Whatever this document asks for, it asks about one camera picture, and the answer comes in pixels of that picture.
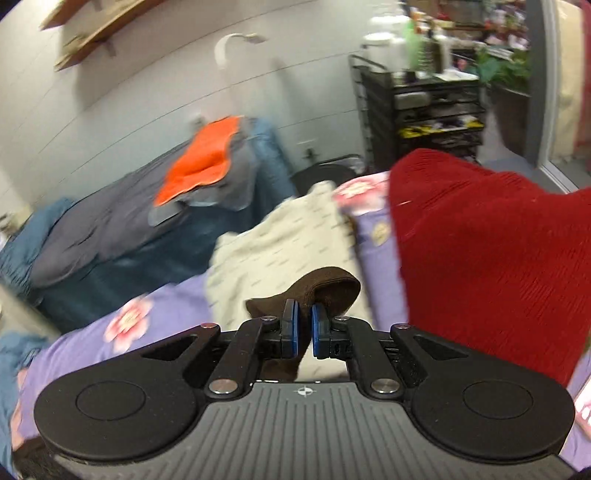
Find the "brown sock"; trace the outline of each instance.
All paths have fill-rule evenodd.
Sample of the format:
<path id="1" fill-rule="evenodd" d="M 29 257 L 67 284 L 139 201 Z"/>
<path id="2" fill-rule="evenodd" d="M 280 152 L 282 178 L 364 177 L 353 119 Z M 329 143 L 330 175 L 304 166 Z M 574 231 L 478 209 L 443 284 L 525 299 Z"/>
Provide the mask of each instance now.
<path id="1" fill-rule="evenodd" d="M 361 283 L 346 270 L 339 267 L 323 267 L 313 270 L 296 281 L 285 292 L 264 299 L 246 301 L 246 309 L 252 318 L 263 315 L 281 317 L 288 299 L 300 305 L 300 354 L 291 360 L 269 360 L 261 371 L 265 380 L 293 381 L 297 369 L 311 340 L 310 309 L 314 303 L 325 306 L 330 317 L 341 315 L 355 302 Z"/>

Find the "brown pot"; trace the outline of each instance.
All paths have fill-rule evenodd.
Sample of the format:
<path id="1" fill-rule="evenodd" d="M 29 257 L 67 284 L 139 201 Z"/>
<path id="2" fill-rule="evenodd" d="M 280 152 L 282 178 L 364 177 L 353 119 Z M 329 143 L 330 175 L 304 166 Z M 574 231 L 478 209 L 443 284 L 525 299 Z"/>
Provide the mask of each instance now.
<path id="1" fill-rule="evenodd" d="M 492 108 L 505 146 L 523 157 L 530 96 L 500 85 L 491 87 Z"/>

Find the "gray ribbed surface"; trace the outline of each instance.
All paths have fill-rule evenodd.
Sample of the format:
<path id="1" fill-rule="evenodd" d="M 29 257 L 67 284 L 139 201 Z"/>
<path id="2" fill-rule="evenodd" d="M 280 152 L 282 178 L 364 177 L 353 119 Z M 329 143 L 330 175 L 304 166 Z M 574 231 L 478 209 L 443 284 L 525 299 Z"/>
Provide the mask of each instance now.
<path id="1" fill-rule="evenodd" d="M 372 401 L 352 383 L 257 383 L 250 395 L 210 405 L 196 429 L 165 454 L 140 463 L 59 461 L 87 480 L 562 480 L 558 457 L 480 465 L 423 438 L 396 403 Z"/>

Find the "orange cushion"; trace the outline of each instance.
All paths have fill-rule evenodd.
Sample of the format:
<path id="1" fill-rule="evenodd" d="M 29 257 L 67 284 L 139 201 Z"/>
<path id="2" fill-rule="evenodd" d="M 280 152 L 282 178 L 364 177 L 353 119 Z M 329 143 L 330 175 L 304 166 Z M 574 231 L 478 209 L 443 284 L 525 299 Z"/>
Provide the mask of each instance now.
<path id="1" fill-rule="evenodd" d="M 170 168 L 154 204 L 160 206 L 201 185 L 211 185 L 230 169 L 228 145 L 238 132 L 239 118 L 229 116 L 203 127 L 187 151 Z"/>

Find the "red blanket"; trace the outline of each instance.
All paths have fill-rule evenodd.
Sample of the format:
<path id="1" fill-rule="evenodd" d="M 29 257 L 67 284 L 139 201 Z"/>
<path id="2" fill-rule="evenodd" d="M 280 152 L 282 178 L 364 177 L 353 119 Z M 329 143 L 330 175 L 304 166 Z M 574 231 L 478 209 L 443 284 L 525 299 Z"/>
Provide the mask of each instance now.
<path id="1" fill-rule="evenodd" d="M 420 149 L 389 198 L 410 323 L 566 385 L 591 325 L 591 190 Z"/>

